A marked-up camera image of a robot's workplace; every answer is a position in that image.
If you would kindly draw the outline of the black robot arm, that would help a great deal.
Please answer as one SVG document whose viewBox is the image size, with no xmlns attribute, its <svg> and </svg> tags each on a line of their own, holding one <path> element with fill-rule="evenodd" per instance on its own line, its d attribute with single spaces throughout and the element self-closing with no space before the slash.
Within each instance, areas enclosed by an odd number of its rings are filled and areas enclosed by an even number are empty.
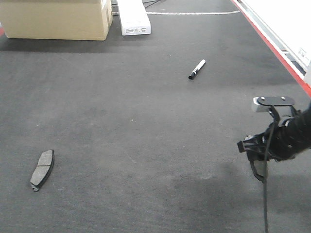
<svg viewBox="0 0 311 233">
<path fill-rule="evenodd" d="M 246 152 L 254 176 L 264 182 L 265 172 L 256 168 L 256 161 L 271 159 L 280 162 L 291 160 L 311 147 L 311 109 L 301 112 L 293 105 L 269 104 L 263 108 L 273 122 L 260 133 L 246 137 L 237 143 L 240 153 Z"/>
</svg>

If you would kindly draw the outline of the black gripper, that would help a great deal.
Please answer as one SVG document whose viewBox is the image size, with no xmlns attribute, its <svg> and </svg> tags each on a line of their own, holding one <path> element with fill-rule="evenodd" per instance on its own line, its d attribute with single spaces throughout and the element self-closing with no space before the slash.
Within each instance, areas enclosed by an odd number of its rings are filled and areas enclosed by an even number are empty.
<svg viewBox="0 0 311 233">
<path fill-rule="evenodd" d="M 267 159 L 289 160 L 306 149 L 306 118 L 297 116 L 287 119 L 279 127 L 269 125 L 260 134 L 237 143 L 239 152 L 246 152 L 253 175 L 260 182 L 265 179 L 265 152 Z"/>
</svg>

